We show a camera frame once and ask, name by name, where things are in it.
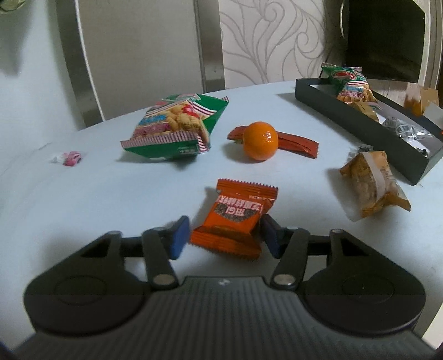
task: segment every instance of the red logo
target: red logo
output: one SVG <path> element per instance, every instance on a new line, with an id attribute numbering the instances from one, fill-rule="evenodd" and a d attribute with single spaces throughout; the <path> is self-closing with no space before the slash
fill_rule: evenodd
<path id="1" fill-rule="evenodd" d="M 351 80 L 357 79 L 356 74 L 351 73 L 350 71 L 346 71 L 346 70 L 338 70 L 338 71 L 334 72 L 332 74 L 332 76 L 337 79 L 351 79 Z"/>

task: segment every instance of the green snack bag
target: green snack bag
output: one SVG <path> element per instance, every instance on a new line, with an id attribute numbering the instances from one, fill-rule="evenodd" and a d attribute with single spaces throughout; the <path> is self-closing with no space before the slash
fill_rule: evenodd
<path id="1" fill-rule="evenodd" d="M 150 159 L 204 153 L 210 149 L 210 134 L 227 105 L 206 95 L 168 96 L 146 111 L 121 146 Z"/>
<path id="2" fill-rule="evenodd" d="M 361 67 L 340 67 L 323 63 L 322 69 L 329 75 L 338 100 L 346 103 L 377 102 L 366 78 L 361 73 Z"/>

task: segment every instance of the open box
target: open box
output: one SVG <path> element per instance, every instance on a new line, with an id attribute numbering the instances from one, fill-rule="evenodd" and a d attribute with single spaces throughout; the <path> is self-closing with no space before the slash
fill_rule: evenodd
<path id="1" fill-rule="evenodd" d="M 443 157 L 441 129 L 426 117 L 417 117 L 410 110 L 383 95 L 375 91 L 373 94 L 381 107 L 381 110 L 376 111 L 380 123 L 337 100 L 334 87 L 328 79 L 310 78 L 295 81 L 295 97 L 298 100 L 330 118 L 364 144 L 372 145 L 375 151 L 385 151 L 389 163 L 416 185 Z M 390 116 L 426 129 L 432 136 L 408 143 L 381 125 Z M 424 156 L 416 147 L 426 149 L 428 156 Z"/>

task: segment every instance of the black box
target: black box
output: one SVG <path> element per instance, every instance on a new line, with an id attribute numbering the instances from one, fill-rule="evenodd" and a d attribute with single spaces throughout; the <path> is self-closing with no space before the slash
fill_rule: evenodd
<path id="1" fill-rule="evenodd" d="M 409 123 L 416 123 L 433 135 L 430 140 L 432 139 L 432 148 L 435 151 L 430 153 L 428 157 L 405 140 L 397 137 L 386 127 L 337 100 L 333 94 L 328 94 L 316 87 L 322 86 L 322 89 L 325 89 L 327 85 L 331 87 L 331 90 L 333 89 L 328 79 L 297 79 L 295 81 L 295 97 L 339 124 L 364 144 L 372 145 L 375 151 L 385 151 L 389 163 L 403 174 L 412 185 L 416 185 L 443 157 L 442 130 L 426 117 L 417 117 L 410 110 L 373 91 L 381 107 L 385 107 L 392 113 L 401 113 L 396 113 L 397 116 L 395 117 L 406 116 Z"/>

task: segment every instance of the orange object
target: orange object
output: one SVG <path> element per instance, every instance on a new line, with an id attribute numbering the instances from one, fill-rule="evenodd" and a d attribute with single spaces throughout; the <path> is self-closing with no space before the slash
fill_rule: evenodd
<path id="1" fill-rule="evenodd" d="M 243 141 L 243 132 L 246 126 L 237 126 L 228 134 L 228 140 Z M 305 137 L 281 133 L 277 131 L 278 135 L 278 148 L 280 150 L 291 151 L 293 153 L 299 153 L 315 159 L 319 151 L 319 144 L 313 140 Z"/>
<path id="2" fill-rule="evenodd" d="M 220 195 L 202 226 L 191 234 L 194 245 L 249 259 L 260 256 L 261 247 L 251 231 L 277 198 L 278 188 L 219 179 Z"/>
<path id="3" fill-rule="evenodd" d="M 257 121 L 247 126 L 243 132 L 243 150 L 258 161 L 265 161 L 274 156 L 278 149 L 278 135 L 266 122 Z"/>

